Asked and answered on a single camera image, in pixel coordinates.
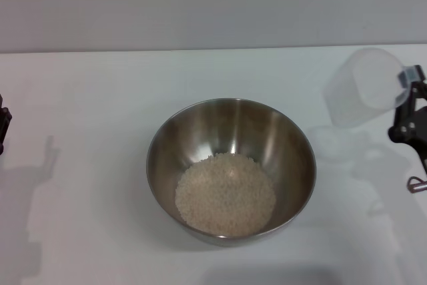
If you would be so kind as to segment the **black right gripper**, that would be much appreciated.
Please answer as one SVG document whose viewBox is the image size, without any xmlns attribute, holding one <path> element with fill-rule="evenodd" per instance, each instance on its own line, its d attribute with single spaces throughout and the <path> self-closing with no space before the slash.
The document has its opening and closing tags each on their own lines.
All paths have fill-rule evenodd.
<svg viewBox="0 0 427 285">
<path fill-rule="evenodd" d="M 395 109 L 394 123 L 388 130 L 388 135 L 394 143 L 411 143 L 427 174 L 426 107 L 416 109 L 418 99 L 426 101 L 426 76 L 420 65 L 407 67 L 405 76 L 409 81 L 409 95 Z"/>
</svg>

